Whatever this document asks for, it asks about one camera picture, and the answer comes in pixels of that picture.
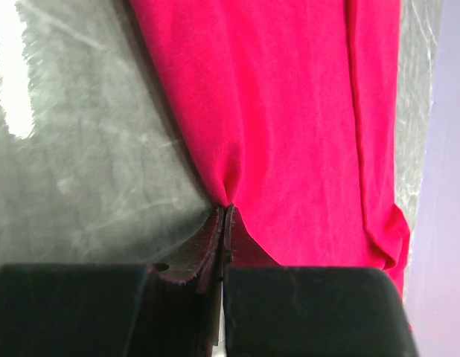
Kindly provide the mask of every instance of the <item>pink cloth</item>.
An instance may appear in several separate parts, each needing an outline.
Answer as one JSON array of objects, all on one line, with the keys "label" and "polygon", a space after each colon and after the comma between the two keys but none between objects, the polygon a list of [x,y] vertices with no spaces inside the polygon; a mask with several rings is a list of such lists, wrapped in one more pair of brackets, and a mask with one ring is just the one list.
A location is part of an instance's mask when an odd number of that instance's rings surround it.
[{"label": "pink cloth", "polygon": [[400,1],[132,4],[215,202],[282,265],[382,268],[401,292]]}]

